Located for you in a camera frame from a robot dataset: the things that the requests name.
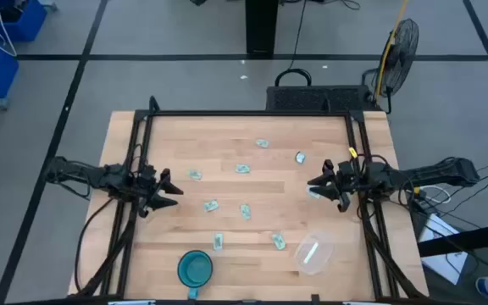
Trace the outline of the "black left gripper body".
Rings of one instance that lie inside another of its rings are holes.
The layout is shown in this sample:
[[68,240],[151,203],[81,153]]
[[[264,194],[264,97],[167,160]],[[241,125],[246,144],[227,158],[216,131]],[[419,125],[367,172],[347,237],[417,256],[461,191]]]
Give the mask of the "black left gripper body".
[[152,165],[146,165],[134,180],[131,195],[140,217],[147,217],[149,209],[154,211],[162,207],[155,174],[156,169]]

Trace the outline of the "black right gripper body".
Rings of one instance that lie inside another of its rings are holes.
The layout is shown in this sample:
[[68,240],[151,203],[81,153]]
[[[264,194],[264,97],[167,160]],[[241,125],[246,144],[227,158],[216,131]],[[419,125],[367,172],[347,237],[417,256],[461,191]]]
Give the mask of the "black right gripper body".
[[335,188],[339,201],[337,207],[340,212],[346,212],[351,203],[349,196],[355,192],[363,191],[365,184],[363,184],[358,170],[350,161],[338,163],[338,171],[335,177]]

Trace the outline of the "clear plastic container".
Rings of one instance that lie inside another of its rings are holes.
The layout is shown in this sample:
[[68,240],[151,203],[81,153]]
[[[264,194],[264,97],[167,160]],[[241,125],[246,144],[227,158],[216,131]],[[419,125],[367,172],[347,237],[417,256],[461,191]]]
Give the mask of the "clear plastic container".
[[330,261],[334,246],[334,240],[328,232],[308,233],[294,253],[297,268],[306,275],[321,273]]

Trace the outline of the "teal plastic cup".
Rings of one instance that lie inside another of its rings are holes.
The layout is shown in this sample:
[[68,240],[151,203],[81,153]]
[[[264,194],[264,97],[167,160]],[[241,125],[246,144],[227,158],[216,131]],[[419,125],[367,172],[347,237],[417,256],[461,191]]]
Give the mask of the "teal plastic cup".
[[189,299],[198,298],[200,289],[209,282],[213,271],[213,261],[204,251],[192,250],[184,254],[178,263],[177,275],[180,282],[189,288]]

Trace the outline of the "black perforated computer case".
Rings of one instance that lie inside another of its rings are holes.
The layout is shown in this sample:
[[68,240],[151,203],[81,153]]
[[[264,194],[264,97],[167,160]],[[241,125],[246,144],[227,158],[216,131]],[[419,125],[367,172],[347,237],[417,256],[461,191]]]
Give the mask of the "black perforated computer case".
[[369,98],[364,85],[356,86],[270,86],[267,88],[267,110],[304,110],[345,112],[380,111]]

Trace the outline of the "white paper sheet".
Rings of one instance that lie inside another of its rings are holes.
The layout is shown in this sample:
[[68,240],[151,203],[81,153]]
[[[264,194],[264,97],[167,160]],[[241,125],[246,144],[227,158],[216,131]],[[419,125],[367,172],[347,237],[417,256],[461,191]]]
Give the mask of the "white paper sheet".
[[[457,229],[450,226],[435,214],[432,214],[425,221],[424,228],[421,230],[418,242],[439,239],[443,236],[450,236],[458,233],[459,231]],[[445,280],[456,285],[460,280],[463,266],[466,263],[467,257],[468,254],[466,252],[452,252],[423,257],[421,258],[421,261],[425,267],[431,269]]]

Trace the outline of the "black beam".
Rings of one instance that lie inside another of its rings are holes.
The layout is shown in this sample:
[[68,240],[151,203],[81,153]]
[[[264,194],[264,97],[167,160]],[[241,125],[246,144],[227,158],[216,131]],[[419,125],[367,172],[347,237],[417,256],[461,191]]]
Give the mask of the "black beam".
[[418,243],[421,257],[469,252],[486,247],[488,247],[488,227]]

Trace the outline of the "black floor fan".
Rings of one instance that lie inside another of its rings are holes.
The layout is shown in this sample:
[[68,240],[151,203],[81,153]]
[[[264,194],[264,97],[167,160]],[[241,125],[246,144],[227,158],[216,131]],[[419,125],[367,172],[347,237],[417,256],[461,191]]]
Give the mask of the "black floor fan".
[[371,81],[369,98],[379,106],[381,97],[387,99],[386,114],[392,111],[391,98],[400,90],[407,79],[419,44],[419,26],[412,19],[403,19],[390,36],[381,54],[377,68],[367,69],[362,73],[361,84],[366,85],[366,78]]

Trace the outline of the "black upright column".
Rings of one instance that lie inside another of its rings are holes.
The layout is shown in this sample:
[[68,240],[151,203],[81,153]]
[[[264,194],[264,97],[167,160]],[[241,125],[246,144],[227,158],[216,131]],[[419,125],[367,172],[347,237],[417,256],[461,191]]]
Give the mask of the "black upright column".
[[278,6],[279,0],[245,0],[248,54],[264,57],[273,55]]

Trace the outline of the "black aluminium table frame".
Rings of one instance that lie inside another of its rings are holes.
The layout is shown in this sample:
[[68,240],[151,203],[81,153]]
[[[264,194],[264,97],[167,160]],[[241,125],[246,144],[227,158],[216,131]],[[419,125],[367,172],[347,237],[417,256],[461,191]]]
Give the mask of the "black aluminium table frame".
[[[368,301],[401,288],[364,236],[363,217],[386,236],[391,255],[415,287],[426,292],[412,221],[393,202],[380,209],[363,205],[358,196],[346,212],[326,199],[307,194],[306,184],[322,163],[348,160],[348,148],[397,163],[385,114],[280,114],[266,111],[165,112],[152,121],[147,159],[156,169],[170,169],[183,192],[177,205],[136,221],[130,245],[116,260],[101,292],[131,299],[183,300],[187,288],[177,265],[190,250],[213,260],[213,276],[200,292],[202,300]],[[256,144],[269,141],[268,148]],[[302,164],[298,152],[305,154]],[[235,172],[249,165],[248,174]],[[198,170],[201,180],[189,172]],[[205,212],[216,200],[219,208]],[[248,204],[251,218],[241,216]],[[328,232],[335,243],[325,269],[301,272],[294,253],[312,231]],[[223,249],[214,251],[214,235],[224,234]],[[273,234],[286,248],[277,250]]]

